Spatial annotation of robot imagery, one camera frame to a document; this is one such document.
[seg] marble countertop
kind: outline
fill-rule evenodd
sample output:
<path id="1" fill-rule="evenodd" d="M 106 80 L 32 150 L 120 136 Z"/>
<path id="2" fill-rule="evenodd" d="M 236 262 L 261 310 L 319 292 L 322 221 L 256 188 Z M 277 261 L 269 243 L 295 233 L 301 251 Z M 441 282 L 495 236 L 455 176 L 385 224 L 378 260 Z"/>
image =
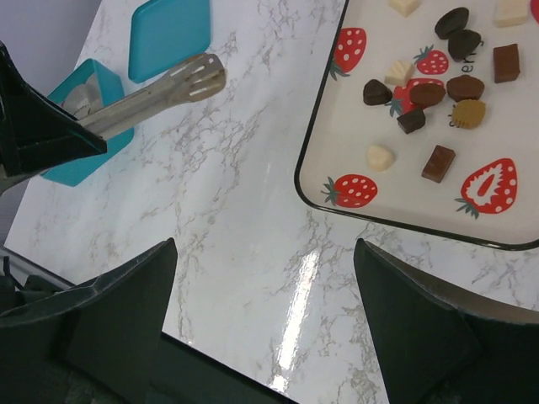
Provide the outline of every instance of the marble countertop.
<path id="1" fill-rule="evenodd" d="M 120 74 L 131 14 L 103 0 L 80 61 Z M 501 252 L 313 210 L 293 173 L 344 0 L 213 2 L 229 83 L 136 127 L 74 189 L 33 179 L 6 247 L 79 283 L 170 236 L 164 331 L 305 403 L 385 404 L 355 281 L 358 237 L 482 295 L 537 309 L 539 254 Z"/>

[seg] teal container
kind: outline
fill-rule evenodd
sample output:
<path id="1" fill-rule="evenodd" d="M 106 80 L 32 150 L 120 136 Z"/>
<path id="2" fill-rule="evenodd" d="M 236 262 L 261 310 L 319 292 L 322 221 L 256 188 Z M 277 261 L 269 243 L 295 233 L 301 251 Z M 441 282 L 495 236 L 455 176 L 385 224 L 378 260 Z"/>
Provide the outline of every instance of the teal container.
<path id="1" fill-rule="evenodd" d="M 48 97 L 50 101 L 60 105 L 67 95 L 79 84 L 85 83 L 92 74 L 96 75 L 103 106 L 115 103 L 125 97 L 120 77 L 94 59 L 84 61 L 62 84 Z M 133 139 L 135 131 L 131 128 L 107 141 L 108 151 L 99 156 L 92 156 L 66 162 L 41 174 L 43 178 L 70 187 L 79 185 L 95 170 L 105 164 Z"/>

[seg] white chocolate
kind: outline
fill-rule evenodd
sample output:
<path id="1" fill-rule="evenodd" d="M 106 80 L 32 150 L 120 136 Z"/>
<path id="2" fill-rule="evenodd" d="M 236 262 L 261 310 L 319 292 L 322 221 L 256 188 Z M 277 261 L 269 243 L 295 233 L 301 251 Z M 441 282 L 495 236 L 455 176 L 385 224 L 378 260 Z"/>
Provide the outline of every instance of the white chocolate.
<path id="1" fill-rule="evenodd" d="M 386 147 L 372 145 L 367 150 L 367 165 L 373 171 L 386 171 L 395 162 L 395 155 Z"/>
<path id="2" fill-rule="evenodd" d="M 394 61 L 386 73 L 384 82 L 394 86 L 406 87 L 414 74 L 415 66 L 409 61 Z"/>
<path id="3" fill-rule="evenodd" d="M 494 23 L 499 28 L 521 25 L 528 19 L 529 12 L 529 0 L 498 0 Z"/>
<path id="4" fill-rule="evenodd" d="M 408 17 L 421 4 L 421 0 L 389 0 L 389 5 L 404 17 Z"/>

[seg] gray wall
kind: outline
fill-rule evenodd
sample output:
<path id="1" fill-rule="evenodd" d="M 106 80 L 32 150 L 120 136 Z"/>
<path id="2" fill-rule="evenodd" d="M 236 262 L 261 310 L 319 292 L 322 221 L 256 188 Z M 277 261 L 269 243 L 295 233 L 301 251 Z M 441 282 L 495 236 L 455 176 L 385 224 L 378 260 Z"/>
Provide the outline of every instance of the gray wall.
<path id="1" fill-rule="evenodd" d="M 30 85 L 47 95 L 73 71 L 101 0 L 0 0 L 0 40 Z M 0 244 L 25 184 L 0 197 Z"/>

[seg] strawberry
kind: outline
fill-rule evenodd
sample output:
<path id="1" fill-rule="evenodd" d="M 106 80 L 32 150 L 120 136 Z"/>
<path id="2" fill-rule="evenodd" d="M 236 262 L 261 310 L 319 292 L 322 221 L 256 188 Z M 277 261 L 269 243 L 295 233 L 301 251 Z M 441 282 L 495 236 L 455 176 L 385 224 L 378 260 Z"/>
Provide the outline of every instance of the strawberry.
<path id="1" fill-rule="evenodd" d="M 423 74 L 435 76 L 444 74 L 449 69 L 449 59 L 446 54 L 440 50 L 433 50 L 434 45 L 426 46 L 423 50 L 419 49 L 419 55 L 415 64 L 418 70 Z"/>
<path id="2" fill-rule="evenodd" d="M 531 15 L 539 23 L 539 0 L 531 0 Z"/>
<path id="3" fill-rule="evenodd" d="M 497 215 L 505 212 L 516 200 L 516 167 L 510 158 L 500 158 L 478 169 L 464 181 L 462 198 L 455 199 L 476 219 L 480 213 Z"/>
<path id="4" fill-rule="evenodd" d="M 358 65 L 367 46 L 367 35 L 362 28 L 343 28 L 340 30 L 334 59 L 331 61 L 329 74 L 334 80 L 337 75 L 348 77 L 354 67 Z"/>
<path id="5" fill-rule="evenodd" d="M 362 208 L 378 194 L 375 182 L 358 174 L 344 175 L 335 182 L 328 177 L 328 183 L 323 186 L 328 190 L 322 191 L 328 196 L 326 203 L 331 202 L 333 206 L 342 208 Z"/>
<path id="6" fill-rule="evenodd" d="M 389 114 L 391 116 L 394 116 L 395 114 L 400 116 L 402 114 L 406 114 L 412 109 L 417 108 L 410 102 L 410 90 L 412 87 L 417 86 L 418 84 L 424 84 L 426 82 L 431 82 L 444 87 L 444 82 L 436 80 L 435 78 L 413 78 L 408 82 L 405 88 L 396 86 L 395 91 L 393 91 L 393 99 L 386 104 L 387 106 L 391 107 L 389 109 Z"/>

